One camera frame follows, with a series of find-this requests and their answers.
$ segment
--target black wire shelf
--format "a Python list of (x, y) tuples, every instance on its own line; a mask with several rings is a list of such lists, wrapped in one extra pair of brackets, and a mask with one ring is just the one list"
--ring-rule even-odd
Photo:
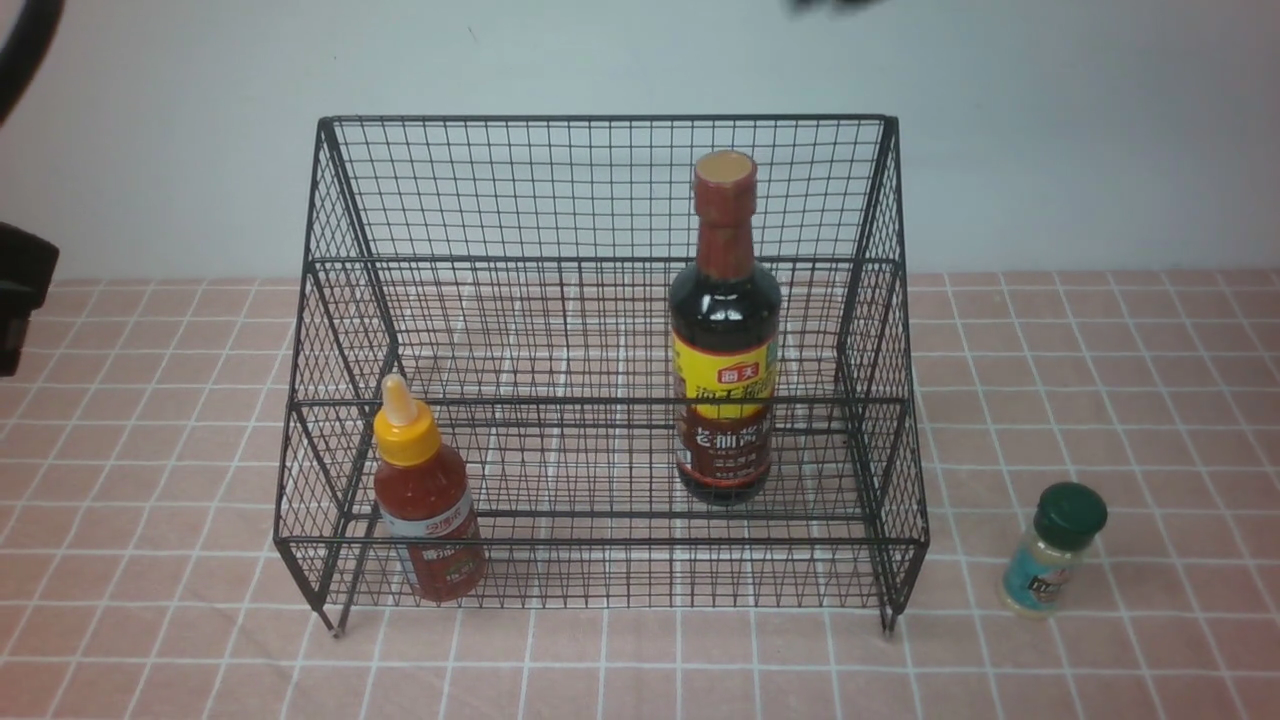
[[(666, 299), (694, 161), (724, 147), (759, 163), (783, 315), (769, 480), (721, 509), (675, 471)], [(372, 496), (398, 372), (468, 465), (489, 569), (456, 605), (876, 607), (892, 630), (929, 544), (909, 359), (895, 118), (325, 118), (275, 546), (335, 634), (355, 605), (428, 605)]]

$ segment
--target hot sauce bottle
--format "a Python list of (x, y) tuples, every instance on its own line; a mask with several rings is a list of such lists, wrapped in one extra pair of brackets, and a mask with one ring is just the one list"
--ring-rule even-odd
[[(467, 465), (440, 439), (431, 409), (410, 395), (404, 378), (383, 378), (383, 407), (374, 418), (381, 464), (374, 496), (392, 537), (480, 538), (480, 523), (467, 487)], [(398, 546), (401, 565), (422, 600), (457, 600), (484, 579), (486, 560), (479, 544)]]

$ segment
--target plastic bottle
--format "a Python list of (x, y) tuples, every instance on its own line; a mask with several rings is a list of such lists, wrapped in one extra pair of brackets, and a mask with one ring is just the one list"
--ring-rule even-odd
[(1052, 615), (1075, 566), (1106, 524), (1107, 503), (1087, 486), (1055, 483), (1044, 488), (1036, 519), (1001, 577), (1000, 600), (1024, 618)]
[[(466, 461), (442, 441), (431, 409), (410, 395), (401, 375), (383, 378), (374, 437), (381, 457), (374, 496), (392, 537), (480, 538)], [(404, 544), (397, 551), (422, 600), (457, 600), (484, 579), (486, 559), (480, 544)]]
[[(758, 168), (723, 150), (694, 167), (698, 258), (671, 283), (676, 396), (760, 400), (777, 382), (778, 282), (755, 261)], [(676, 415), (676, 471), (710, 505), (751, 500), (769, 477), (769, 406), (690, 404)]]

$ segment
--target yellow label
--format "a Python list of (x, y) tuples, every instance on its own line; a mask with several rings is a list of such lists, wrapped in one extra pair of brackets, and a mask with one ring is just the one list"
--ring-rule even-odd
[[(759, 400), (773, 396), (778, 375), (776, 338), (744, 352), (707, 352), (671, 333), (675, 356), (676, 396), (690, 400)], [(754, 415), (759, 404), (695, 405), (694, 410), (714, 420)]]

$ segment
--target wire rack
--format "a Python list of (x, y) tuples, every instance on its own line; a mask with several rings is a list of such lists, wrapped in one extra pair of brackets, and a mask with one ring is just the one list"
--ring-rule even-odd
[[(783, 290), (771, 479), (730, 509), (675, 471), (666, 304), (692, 164), (723, 147), (760, 165)], [(468, 462), (490, 562), (458, 605), (859, 606), (892, 630), (929, 543), (905, 282), (895, 118), (321, 119), (275, 546), (335, 634), (424, 603), (372, 496), (399, 372)]]

